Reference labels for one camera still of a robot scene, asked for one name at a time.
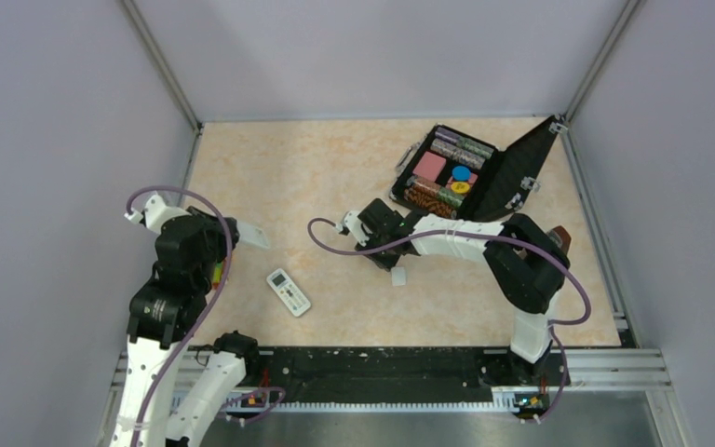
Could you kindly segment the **white battery cover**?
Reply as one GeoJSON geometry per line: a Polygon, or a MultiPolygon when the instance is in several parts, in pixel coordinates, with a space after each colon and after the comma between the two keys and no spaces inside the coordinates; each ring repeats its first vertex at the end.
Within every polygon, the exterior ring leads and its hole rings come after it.
{"type": "Polygon", "coordinates": [[[403,287],[407,284],[406,269],[402,266],[392,267],[390,270],[391,284],[393,287],[403,287]]]}

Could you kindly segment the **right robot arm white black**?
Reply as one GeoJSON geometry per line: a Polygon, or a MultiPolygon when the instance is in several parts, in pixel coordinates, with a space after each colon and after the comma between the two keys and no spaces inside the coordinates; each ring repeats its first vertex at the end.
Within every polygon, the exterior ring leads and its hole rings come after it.
{"type": "Polygon", "coordinates": [[[343,234],[355,238],[356,250],[384,270],[405,255],[444,255],[487,265],[514,308],[509,357],[530,372],[542,369],[553,343],[548,328],[553,302],[571,265],[572,237],[564,227],[543,230],[522,213],[484,223],[418,210],[401,215],[381,199],[347,212],[342,226],[343,234]]]}

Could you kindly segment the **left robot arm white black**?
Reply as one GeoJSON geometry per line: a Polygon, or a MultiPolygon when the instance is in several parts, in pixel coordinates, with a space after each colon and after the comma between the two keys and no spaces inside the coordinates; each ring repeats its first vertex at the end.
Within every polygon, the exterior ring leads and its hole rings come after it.
{"type": "Polygon", "coordinates": [[[207,306],[215,267],[240,240],[244,226],[194,207],[152,196],[126,215],[156,235],[151,276],[129,302],[128,367],[112,446],[198,446],[227,396],[258,360],[258,343],[225,333],[182,403],[171,406],[182,354],[207,306]]]}

